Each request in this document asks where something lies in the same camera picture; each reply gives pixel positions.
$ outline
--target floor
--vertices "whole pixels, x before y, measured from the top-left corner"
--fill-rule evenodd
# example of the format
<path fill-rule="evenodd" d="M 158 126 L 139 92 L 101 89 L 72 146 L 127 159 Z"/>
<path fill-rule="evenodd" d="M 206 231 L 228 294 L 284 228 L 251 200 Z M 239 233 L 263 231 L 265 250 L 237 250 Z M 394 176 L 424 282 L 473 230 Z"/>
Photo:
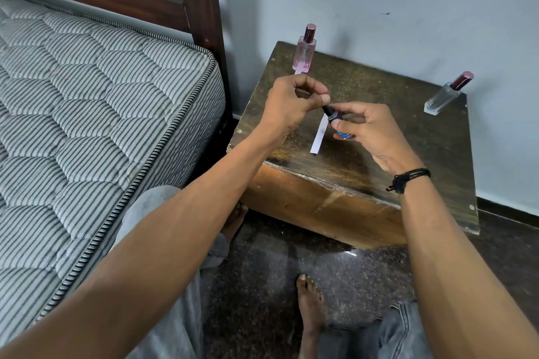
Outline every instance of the floor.
<path fill-rule="evenodd" d="M 473 242 L 539 329 L 539 230 L 481 213 Z M 326 297 L 329 321 L 371 321 L 414 297 L 405 247 L 357 250 L 250 211 L 229 258 L 202 275 L 207 358 L 297 357 L 302 331 L 295 278 Z"/>

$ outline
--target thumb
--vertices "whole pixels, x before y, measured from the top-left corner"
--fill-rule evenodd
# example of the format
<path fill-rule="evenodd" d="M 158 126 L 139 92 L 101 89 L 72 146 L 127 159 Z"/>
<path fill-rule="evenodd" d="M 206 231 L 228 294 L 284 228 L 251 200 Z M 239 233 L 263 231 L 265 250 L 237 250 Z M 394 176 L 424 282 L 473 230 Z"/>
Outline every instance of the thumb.
<path fill-rule="evenodd" d="M 335 119 L 332 121 L 332 128 L 345 134 L 352 134 L 357 137 L 361 135 L 362 130 L 367 124 L 354 124 L 352 122 Z"/>
<path fill-rule="evenodd" d="M 322 107 L 322 105 L 329 104 L 330 97 L 327 94 L 322 95 L 311 95 L 309 98 L 304 99 L 305 111 L 309 112 L 312 110 L 317 110 Z"/>

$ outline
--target black bracelet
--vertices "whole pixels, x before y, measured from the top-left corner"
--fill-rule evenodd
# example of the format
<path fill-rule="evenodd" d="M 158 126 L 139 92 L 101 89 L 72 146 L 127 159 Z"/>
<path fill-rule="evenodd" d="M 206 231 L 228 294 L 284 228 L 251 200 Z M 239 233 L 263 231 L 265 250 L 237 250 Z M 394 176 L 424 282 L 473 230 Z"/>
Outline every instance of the black bracelet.
<path fill-rule="evenodd" d="M 404 188 L 406 187 L 406 184 L 410 180 L 418 178 L 420 176 L 428 176 L 430 178 L 431 172 L 428 169 L 420 168 L 403 173 L 402 175 L 395 175 L 393 179 L 393 184 L 389 186 L 386 190 L 388 192 L 394 190 L 395 193 L 399 193 L 401 195 L 402 193 L 404 193 Z"/>

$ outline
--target mattress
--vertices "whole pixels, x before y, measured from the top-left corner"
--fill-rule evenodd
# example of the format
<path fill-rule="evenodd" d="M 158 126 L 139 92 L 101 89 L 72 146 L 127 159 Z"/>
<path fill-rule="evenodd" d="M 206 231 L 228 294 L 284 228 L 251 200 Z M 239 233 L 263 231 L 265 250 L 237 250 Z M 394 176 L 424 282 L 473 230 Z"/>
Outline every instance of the mattress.
<path fill-rule="evenodd" d="M 0 0 L 0 346 L 110 248 L 151 187 L 182 187 L 219 124 L 201 47 Z"/>

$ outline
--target hand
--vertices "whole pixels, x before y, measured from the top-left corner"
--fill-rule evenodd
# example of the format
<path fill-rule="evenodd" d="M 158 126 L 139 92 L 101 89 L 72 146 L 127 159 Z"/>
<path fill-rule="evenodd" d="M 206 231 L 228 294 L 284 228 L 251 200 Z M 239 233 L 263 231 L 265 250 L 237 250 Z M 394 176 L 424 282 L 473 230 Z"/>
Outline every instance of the hand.
<path fill-rule="evenodd" d="M 348 140 L 360 142 L 386 172 L 400 175 L 424 167 L 404 138 L 387 105 L 352 102 L 333 104 L 332 107 L 345 114 L 355 113 L 365 117 L 361 124 L 336 119 L 332 127 L 355 135 Z M 333 137 L 342 140 L 338 134 Z"/>
<path fill-rule="evenodd" d="M 307 99 L 298 98 L 294 88 L 317 95 Z M 325 104 L 329 104 L 328 89 L 319 81 L 305 74 L 279 77 L 269 91 L 260 128 L 272 136 L 275 146 L 279 146 L 297 128 L 307 112 Z"/>

